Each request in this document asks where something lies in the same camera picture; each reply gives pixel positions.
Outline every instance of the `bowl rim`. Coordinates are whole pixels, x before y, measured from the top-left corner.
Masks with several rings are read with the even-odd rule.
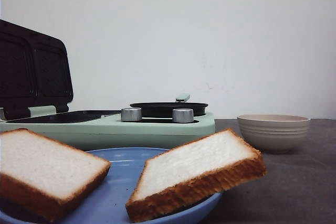
[[[293,118],[301,118],[301,120],[261,120],[261,119],[244,118],[247,116],[289,116]],[[311,120],[310,118],[306,116],[286,115],[286,114],[244,114],[244,115],[237,116],[237,119],[256,121],[256,122],[307,122]]]

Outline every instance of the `beige bowl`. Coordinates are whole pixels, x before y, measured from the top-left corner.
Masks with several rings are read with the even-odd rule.
[[[253,147],[271,153],[284,153],[306,138],[310,119],[295,115],[240,115],[243,138]]]

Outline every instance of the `black lid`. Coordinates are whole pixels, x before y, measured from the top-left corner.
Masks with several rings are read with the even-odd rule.
[[[62,41],[0,20],[0,107],[8,120],[30,117],[28,107],[67,112],[73,98]]]

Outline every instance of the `sandwich maker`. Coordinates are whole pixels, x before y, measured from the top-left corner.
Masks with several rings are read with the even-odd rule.
[[[68,112],[73,90],[59,39],[0,20],[0,131],[27,128],[82,150],[172,148],[215,132],[206,103],[133,103]]]

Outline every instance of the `bread slice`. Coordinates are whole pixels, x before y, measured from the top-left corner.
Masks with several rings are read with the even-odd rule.
[[[260,151],[227,129],[147,160],[125,207],[132,222],[150,220],[266,172]]]
[[[53,222],[105,178],[108,160],[27,129],[0,133],[0,196]]]

